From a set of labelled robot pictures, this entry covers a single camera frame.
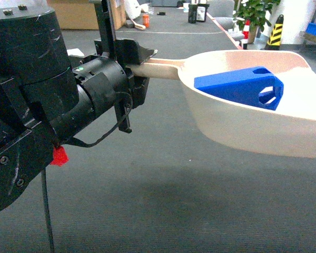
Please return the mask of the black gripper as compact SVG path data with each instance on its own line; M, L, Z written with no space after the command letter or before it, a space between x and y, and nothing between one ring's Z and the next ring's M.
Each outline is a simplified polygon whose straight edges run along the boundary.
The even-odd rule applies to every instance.
M76 80L92 101L98 118L110 108L115 108L118 129L131 133L130 109L144 104L149 77L135 76L129 65L140 66L158 53L157 49L142 47L136 40L121 38L115 42L115 58L107 55L102 41L94 41L96 54L84 58L76 67Z

